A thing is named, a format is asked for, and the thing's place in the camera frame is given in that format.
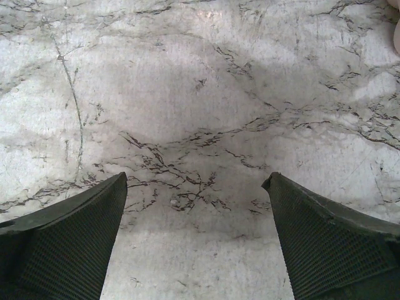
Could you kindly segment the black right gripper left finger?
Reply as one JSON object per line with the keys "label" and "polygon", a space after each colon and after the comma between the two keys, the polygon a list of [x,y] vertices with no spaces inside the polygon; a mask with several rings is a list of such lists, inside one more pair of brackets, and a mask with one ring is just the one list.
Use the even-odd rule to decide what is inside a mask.
{"label": "black right gripper left finger", "polygon": [[1,223],[1,299],[99,299],[127,198],[125,172]]}

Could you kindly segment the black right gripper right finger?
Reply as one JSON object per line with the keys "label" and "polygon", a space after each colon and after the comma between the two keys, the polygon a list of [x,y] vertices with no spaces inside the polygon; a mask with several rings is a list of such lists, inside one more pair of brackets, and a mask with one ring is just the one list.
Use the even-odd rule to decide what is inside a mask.
{"label": "black right gripper right finger", "polygon": [[278,172],[262,187],[295,299],[399,299],[399,225],[322,197]]}

